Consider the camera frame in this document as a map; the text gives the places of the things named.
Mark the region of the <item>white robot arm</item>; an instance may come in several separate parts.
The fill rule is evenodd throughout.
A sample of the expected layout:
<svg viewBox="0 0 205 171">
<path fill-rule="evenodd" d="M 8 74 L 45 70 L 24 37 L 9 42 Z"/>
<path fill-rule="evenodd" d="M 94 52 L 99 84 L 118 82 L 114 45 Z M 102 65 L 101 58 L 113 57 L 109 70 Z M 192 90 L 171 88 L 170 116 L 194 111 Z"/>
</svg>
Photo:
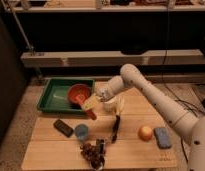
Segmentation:
<svg viewBox="0 0 205 171">
<path fill-rule="evenodd" d="M 124 64 L 118 76 L 98 88 L 82 105 L 91 110 L 97 101 L 106 102 L 135 87 L 155 108 L 164 121 L 189 146 L 187 171 L 205 171 L 205 116 L 198 118 L 148 81 L 133 64 Z"/>
</svg>

